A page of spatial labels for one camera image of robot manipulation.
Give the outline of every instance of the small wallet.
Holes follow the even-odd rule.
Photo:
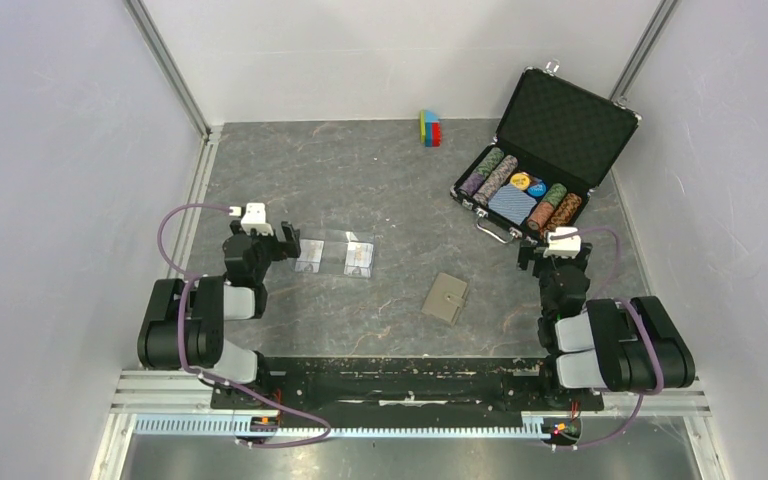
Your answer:
[[[469,284],[451,275],[440,273],[422,304],[422,313],[433,315],[454,325],[464,305]]]

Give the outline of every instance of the white wall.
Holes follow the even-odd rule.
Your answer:
[[[209,123],[498,117],[522,69],[608,95],[658,0],[145,0]]]
[[[199,138],[116,0],[0,0],[0,479],[89,475]]]
[[[682,2],[629,95],[616,174],[733,478],[768,478],[768,2]]]

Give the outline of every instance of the colorful block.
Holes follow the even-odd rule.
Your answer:
[[[419,141],[426,147],[439,147],[443,139],[440,119],[428,110],[419,112]]]

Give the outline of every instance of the floor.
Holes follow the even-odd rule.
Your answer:
[[[266,355],[544,356],[536,279],[517,269],[515,246],[473,228],[474,214],[449,196],[496,123],[444,120],[439,148],[420,145],[412,120],[226,125],[205,202],[264,202],[273,223],[372,232],[377,242],[368,280],[273,264],[266,314],[229,323],[226,338]],[[189,270],[224,272],[228,222],[202,214]],[[620,274],[608,293],[645,293],[610,175],[577,225],[610,225],[621,234]],[[587,241],[594,244],[588,275],[598,285],[614,261],[613,240]],[[454,326],[420,313],[439,272],[469,282]]]
[[[616,428],[587,419],[584,440]],[[646,418],[591,450],[552,453],[527,440],[335,439],[304,448],[249,451],[230,438],[136,436],[124,479],[631,479],[699,480],[681,418]]]

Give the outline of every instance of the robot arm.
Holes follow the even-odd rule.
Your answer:
[[[558,229],[556,235],[575,232]],[[548,245],[520,247],[520,268],[534,262],[540,281],[540,344],[551,353],[544,362],[549,389],[600,388],[615,392],[654,388],[655,373],[631,321],[631,312],[611,299],[585,302],[590,280],[584,274],[592,246],[567,243],[571,237]],[[640,316],[652,341],[670,388],[690,386],[696,376],[693,356],[657,297],[633,298],[629,305]]]
[[[263,285],[272,262],[298,258],[299,231],[281,223],[283,238],[266,222],[266,206],[250,203],[232,210],[231,237],[222,244],[224,275],[202,277],[189,295],[185,322],[187,360],[213,369],[224,378],[251,383],[261,375],[262,356],[224,340],[224,321],[260,318],[266,310]],[[178,358],[177,315],[184,281],[163,279],[154,284],[137,341],[140,362],[151,369],[176,370]]]

